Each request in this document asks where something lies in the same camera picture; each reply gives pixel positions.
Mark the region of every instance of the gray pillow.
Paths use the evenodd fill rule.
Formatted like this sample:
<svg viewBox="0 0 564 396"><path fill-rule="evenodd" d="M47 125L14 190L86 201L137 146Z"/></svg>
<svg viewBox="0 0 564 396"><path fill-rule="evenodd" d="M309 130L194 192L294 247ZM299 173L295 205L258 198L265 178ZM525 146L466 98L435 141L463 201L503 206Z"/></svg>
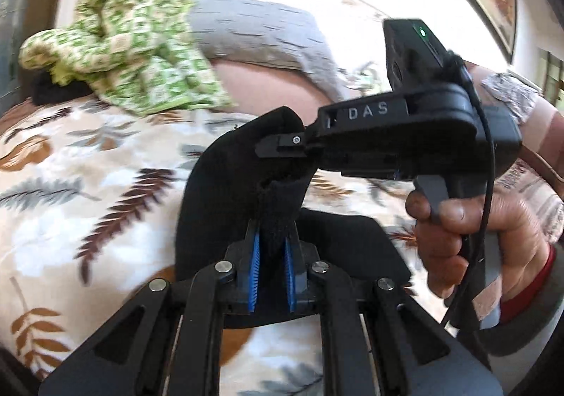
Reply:
<svg viewBox="0 0 564 396"><path fill-rule="evenodd" d="M257 0L194 0L188 15L208 59L300 70L332 101L349 98L323 34L308 12Z"/></svg>

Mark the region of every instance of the sleeve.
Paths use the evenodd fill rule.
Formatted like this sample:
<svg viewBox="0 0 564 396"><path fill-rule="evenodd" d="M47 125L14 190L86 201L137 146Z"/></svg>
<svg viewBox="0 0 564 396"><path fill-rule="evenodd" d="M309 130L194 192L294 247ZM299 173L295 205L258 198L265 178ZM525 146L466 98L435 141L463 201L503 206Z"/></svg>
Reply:
<svg viewBox="0 0 564 396"><path fill-rule="evenodd" d="M490 368L508 396L557 394L552 364L564 359L564 249L554 247L552 269L528 308L506 323L474 333L459 333L459 341Z"/></svg>

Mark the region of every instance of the silver screw head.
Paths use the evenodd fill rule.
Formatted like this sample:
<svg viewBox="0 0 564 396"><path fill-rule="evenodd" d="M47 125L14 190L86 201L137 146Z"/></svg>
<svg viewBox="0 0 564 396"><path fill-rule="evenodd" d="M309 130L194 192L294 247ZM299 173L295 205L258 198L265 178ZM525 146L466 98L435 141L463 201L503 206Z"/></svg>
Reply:
<svg viewBox="0 0 564 396"><path fill-rule="evenodd" d="M215 270L218 271L220 274L226 274L227 272L231 272L233 269L233 264L229 261L219 261L215 264Z"/></svg>
<svg viewBox="0 0 564 396"><path fill-rule="evenodd" d="M316 274L324 274L329 270L329 264L324 261L316 261L311 265L311 269Z"/></svg>
<svg viewBox="0 0 564 396"><path fill-rule="evenodd" d="M166 288L166 280L162 278L155 278L149 282L149 289L155 293L162 291Z"/></svg>
<svg viewBox="0 0 564 396"><path fill-rule="evenodd" d="M396 287L396 285L393 280L390 280L389 278L380 278L380 280L378 280L378 287L384 291L391 291Z"/></svg>

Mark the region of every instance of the hand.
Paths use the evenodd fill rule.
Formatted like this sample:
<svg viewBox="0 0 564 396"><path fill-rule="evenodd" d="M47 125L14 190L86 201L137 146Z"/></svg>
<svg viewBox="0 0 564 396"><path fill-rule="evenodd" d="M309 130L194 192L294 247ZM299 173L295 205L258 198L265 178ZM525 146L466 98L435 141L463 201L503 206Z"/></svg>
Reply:
<svg viewBox="0 0 564 396"><path fill-rule="evenodd" d="M431 207L425 196L414 191L407 198L405 209L417 219L415 236L419 257L429 273L427 283L438 297L449 297L462 281L468 262L458 255L461 235L479 230L483 206L484 196L445 200L439 206L441 225L437 225L429 220ZM501 300L509 300L542 270L550 247L537 217L518 194L493 194L488 230L499 233Z"/></svg>

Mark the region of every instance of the green floral cloth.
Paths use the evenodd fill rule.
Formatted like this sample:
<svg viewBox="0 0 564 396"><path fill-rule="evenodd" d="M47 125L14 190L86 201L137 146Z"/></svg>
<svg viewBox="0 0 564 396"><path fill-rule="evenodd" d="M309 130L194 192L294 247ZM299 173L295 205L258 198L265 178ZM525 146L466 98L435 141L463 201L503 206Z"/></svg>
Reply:
<svg viewBox="0 0 564 396"><path fill-rule="evenodd" d="M64 29L31 36L23 68L49 67L53 82L82 80L98 97L139 115L231 103L195 43L190 0L79 0Z"/></svg>

